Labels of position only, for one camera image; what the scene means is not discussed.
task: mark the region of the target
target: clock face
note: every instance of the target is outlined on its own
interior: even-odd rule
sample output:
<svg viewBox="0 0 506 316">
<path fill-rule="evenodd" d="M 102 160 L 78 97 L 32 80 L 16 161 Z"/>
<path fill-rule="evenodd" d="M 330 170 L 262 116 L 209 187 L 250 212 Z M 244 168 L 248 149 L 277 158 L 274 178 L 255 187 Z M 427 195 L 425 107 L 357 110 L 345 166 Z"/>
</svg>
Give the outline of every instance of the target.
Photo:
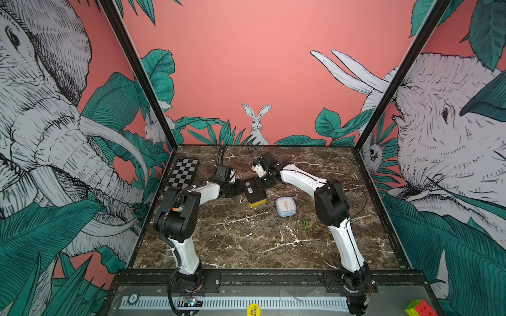
<svg viewBox="0 0 506 316">
<path fill-rule="evenodd" d="M 291 212 L 295 210 L 295 203 L 292 199 L 278 199 L 277 200 L 278 209 L 283 212 Z"/>
</svg>

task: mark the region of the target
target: rabbit illustration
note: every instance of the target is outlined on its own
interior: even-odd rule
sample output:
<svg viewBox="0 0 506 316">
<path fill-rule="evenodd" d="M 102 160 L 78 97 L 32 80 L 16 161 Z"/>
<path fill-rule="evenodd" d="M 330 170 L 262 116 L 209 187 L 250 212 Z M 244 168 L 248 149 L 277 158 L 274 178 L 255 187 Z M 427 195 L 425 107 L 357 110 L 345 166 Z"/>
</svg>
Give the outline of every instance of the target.
<svg viewBox="0 0 506 316">
<path fill-rule="evenodd" d="M 253 123 L 251 124 L 251 139 L 253 140 L 253 145 L 268 145 L 269 142 L 262 135 L 262 123 L 260 123 L 260 118 L 267 114 L 272 108 L 272 105 L 265 105 L 261 110 L 258 116 L 255 116 L 255 112 L 246 103 L 242 103 L 242 107 L 246 112 L 246 115 L 253 119 Z"/>
</svg>

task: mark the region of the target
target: pink wall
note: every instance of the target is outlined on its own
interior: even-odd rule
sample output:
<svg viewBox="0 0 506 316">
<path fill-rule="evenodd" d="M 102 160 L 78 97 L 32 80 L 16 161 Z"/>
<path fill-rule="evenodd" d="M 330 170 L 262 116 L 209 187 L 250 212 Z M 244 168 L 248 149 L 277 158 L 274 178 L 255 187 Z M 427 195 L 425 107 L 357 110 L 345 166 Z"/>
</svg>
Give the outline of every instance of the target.
<svg viewBox="0 0 506 316">
<path fill-rule="evenodd" d="M 167 116 L 230 119 L 241 130 L 251 125 L 241 103 L 257 114 L 272 104 L 262 118 L 270 144 L 293 134 L 319 138 L 314 121 L 323 108 L 342 122 L 360 112 L 365 96 L 338 83 L 311 50 L 329 57 L 339 50 L 383 77 L 412 40 L 414 0 L 181 2 L 154 0 L 156 25 L 140 8 L 136 15 L 123 5 L 141 57 L 152 49 L 174 54 L 175 96 Z M 183 137 L 200 143 L 186 131 Z"/>
</svg>

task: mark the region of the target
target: alarm clock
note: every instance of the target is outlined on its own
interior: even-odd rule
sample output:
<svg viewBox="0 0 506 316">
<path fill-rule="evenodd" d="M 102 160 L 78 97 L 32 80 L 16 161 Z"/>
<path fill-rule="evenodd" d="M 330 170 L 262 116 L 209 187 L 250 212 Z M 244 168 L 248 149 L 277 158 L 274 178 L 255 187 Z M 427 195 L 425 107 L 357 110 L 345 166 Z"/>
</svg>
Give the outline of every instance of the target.
<svg viewBox="0 0 506 316">
<path fill-rule="evenodd" d="M 276 209 L 281 217 L 292 216 L 297 211 L 295 201 L 291 197 L 282 197 L 276 200 Z"/>
</svg>

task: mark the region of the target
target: marble table surface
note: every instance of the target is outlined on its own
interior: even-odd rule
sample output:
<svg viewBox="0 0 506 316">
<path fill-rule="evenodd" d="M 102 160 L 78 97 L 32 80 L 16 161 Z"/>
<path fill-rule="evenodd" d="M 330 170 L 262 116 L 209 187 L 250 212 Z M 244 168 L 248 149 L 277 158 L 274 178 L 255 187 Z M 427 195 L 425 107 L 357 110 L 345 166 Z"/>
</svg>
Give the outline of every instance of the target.
<svg viewBox="0 0 506 316">
<path fill-rule="evenodd" d="M 200 160 L 194 181 L 207 180 L 214 170 L 215 146 L 180 146 L 176 156 Z M 315 176 L 359 185 L 367 194 L 365 208 L 353 218 L 351 226 L 358 247 L 370 269 L 399 268 L 387 234 L 378 218 L 374 204 L 365 187 L 355 158 L 349 148 L 336 147 L 257 147 L 260 153 L 270 152 L 278 161 L 291 161 Z M 251 163 L 260 156 L 254 147 L 227 147 L 224 164 L 237 170 L 239 178 L 256 174 Z M 360 188 L 343 185 L 350 201 L 350 215 L 364 207 Z M 292 197 L 297 212 L 280 217 L 276 199 Z M 163 199 L 161 194 L 154 215 Z M 330 230 L 316 217 L 314 200 L 290 184 L 277 184 L 267 190 L 267 202 L 251 208 L 243 194 L 233 198 L 218 198 L 200 207 L 193 235 L 195 251 L 204 268 L 341 268 L 338 248 Z M 304 231 L 302 222 L 309 221 Z M 153 230 L 153 218 L 141 236 L 142 242 L 134 268 L 173 268 L 170 248 Z"/>
</svg>

